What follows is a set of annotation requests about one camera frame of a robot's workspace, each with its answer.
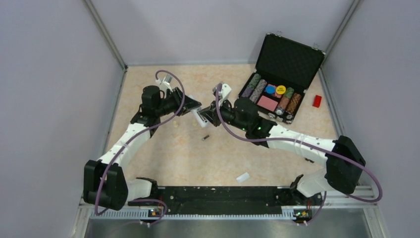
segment red object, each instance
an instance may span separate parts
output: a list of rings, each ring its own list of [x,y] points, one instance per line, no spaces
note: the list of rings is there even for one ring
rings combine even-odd
[[[321,99],[322,99],[321,96],[316,95],[314,99],[314,104],[312,104],[312,106],[319,108],[319,106],[321,105]]]

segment small yellow object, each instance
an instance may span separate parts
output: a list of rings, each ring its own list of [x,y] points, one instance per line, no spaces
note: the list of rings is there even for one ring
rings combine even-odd
[[[282,95],[286,92],[286,87],[283,85],[280,85],[276,88],[276,93],[279,95]]]

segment wooden tabletop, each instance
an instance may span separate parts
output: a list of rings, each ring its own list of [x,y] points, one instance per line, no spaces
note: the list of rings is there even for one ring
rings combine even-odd
[[[229,100],[233,103],[254,70],[253,64],[233,65],[171,65],[129,67],[109,138],[110,148],[124,133],[141,104],[144,87],[155,85],[155,72],[166,69],[177,75],[187,95],[207,107],[213,100],[212,88],[223,81],[232,88]],[[315,95],[322,96],[321,106],[313,107]],[[159,185],[239,186],[290,185],[300,174],[320,168],[304,158],[287,151],[267,149],[240,141],[222,126],[201,128],[192,114],[175,117],[158,128],[153,138],[136,153],[124,171],[126,179],[147,177]],[[336,138],[331,117],[316,76],[309,87],[294,122],[281,125],[320,138]],[[240,136],[245,133],[232,130]],[[238,183],[236,178],[248,172],[250,178]]]

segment gray floor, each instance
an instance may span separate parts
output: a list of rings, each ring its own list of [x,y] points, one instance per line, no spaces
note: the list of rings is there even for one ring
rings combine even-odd
[[[162,221],[151,228],[127,220],[90,220],[85,238],[370,238],[362,209],[324,209],[308,227],[285,221]]]

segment white wall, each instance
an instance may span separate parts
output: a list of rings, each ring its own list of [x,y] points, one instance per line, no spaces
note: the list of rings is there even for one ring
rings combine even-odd
[[[0,237],[68,237],[122,76],[81,0],[0,2]]]
[[[346,133],[383,185],[392,237],[418,237],[420,1],[369,0],[324,70]]]
[[[267,32],[325,50],[353,0],[93,0],[128,65],[255,62]]]

